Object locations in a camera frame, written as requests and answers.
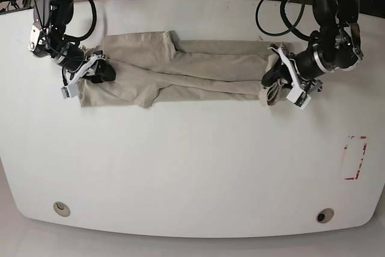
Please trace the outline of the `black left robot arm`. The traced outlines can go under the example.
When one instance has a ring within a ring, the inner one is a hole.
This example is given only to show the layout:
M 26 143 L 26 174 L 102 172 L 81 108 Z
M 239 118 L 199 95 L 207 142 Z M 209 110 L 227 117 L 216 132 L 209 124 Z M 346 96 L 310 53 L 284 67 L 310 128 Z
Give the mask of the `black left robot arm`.
M 280 16 L 287 27 L 280 35 L 293 33 L 307 42 L 307 48 L 299 54 L 287 54 L 293 75 L 283 60 L 279 60 L 263 76 L 262 85 L 269 87 L 283 81 L 285 87 L 293 87 L 297 78 L 306 92 L 313 88 L 320 91 L 320 76 L 335 69 L 351 69 L 363 58 L 359 8 L 355 0 L 313 0 L 312 10 L 319 30 L 307 36 L 297 30 L 300 18 L 294 23 L 289 21 L 285 10 L 288 1 L 282 0 L 280 4 Z

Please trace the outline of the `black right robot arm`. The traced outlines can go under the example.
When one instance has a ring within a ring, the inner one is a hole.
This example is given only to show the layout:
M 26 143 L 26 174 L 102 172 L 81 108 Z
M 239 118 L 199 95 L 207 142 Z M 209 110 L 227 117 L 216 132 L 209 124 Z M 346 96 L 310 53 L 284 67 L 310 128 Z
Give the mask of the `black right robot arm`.
M 90 3 L 92 21 L 87 33 L 76 37 L 66 34 L 74 12 L 74 0 L 33 0 L 34 23 L 31 28 L 29 50 L 37 58 L 51 57 L 61 67 L 62 76 L 74 76 L 91 60 L 79 47 L 89 38 L 97 22 L 97 11 L 93 0 Z

